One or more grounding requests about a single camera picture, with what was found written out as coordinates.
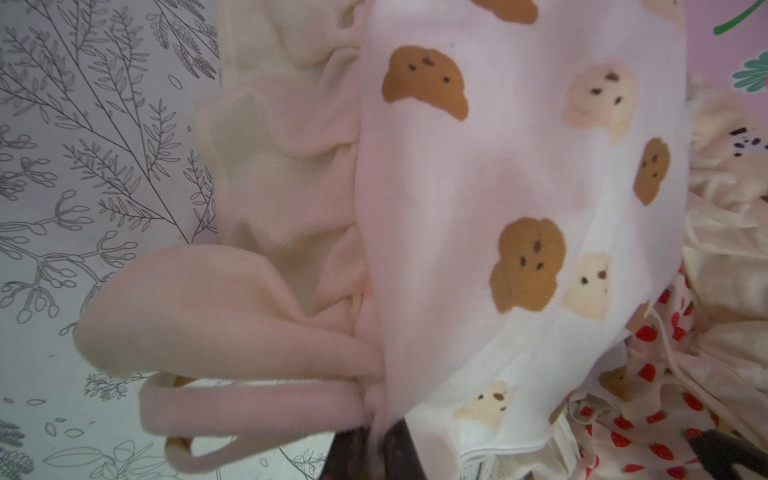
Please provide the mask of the cream bear print pillow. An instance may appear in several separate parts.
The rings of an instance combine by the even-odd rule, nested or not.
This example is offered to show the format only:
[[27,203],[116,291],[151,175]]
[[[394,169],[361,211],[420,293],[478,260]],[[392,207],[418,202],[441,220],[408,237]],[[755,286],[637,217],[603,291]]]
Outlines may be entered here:
[[767,123],[736,94],[688,79],[693,136],[684,264],[696,334],[690,376],[732,428],[767,438]]

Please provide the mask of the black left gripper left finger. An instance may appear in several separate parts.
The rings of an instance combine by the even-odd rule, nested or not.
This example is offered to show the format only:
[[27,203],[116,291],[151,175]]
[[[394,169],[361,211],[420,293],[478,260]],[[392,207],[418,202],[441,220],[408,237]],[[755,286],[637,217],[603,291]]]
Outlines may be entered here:
[[334,436],[321,480],[425,480],[427,478],[405,420],[396,423],[369,459],[368,431],[360,428]]

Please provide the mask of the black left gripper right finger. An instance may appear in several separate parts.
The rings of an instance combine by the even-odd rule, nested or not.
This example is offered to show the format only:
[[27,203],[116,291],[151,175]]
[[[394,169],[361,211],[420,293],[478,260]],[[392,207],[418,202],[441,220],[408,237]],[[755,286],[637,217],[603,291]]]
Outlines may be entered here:
[[767,478],[767,453],[747,440],[708,430],[688,444],[713,479]]

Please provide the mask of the white pillow brown bear print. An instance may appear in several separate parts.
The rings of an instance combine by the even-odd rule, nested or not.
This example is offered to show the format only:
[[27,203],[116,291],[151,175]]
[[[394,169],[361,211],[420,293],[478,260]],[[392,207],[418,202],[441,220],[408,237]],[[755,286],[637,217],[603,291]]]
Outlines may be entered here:
[[679,1],[221,1],[220,236],[75,330],[206,472],[326,432],[399,478],[532,451],[677,273]]

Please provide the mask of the strawberry print ruffled pillow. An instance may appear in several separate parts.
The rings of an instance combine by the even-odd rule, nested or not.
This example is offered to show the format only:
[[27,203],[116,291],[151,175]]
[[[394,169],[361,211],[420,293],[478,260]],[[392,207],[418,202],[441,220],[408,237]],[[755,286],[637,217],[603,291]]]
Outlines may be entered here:
[[680,269],[541,450],[483,462],[481,479],[706,479],[710,430],[767,448],[767,324],[714,324]]

